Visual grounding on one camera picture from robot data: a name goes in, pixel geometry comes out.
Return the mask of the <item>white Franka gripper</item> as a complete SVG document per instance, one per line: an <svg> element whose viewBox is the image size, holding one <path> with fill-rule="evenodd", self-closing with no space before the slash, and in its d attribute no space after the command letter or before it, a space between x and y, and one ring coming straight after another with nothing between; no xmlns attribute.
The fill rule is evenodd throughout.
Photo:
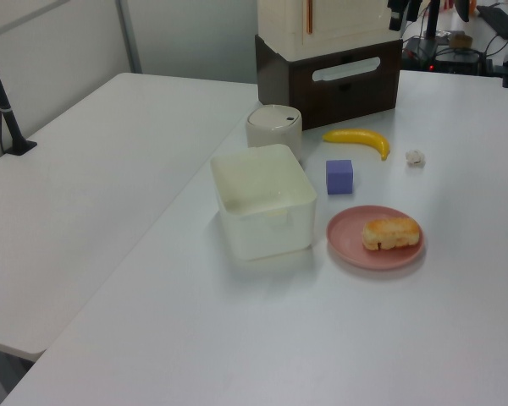
<svg viewBox="0 0 508 406"><path fill-rule="evenodd" d="M407 20L416 21L418 9L422 4L422 0L389 0L388 7L391 9L389 29L400 30L401 28L401 12L407 11Z"/></svg>

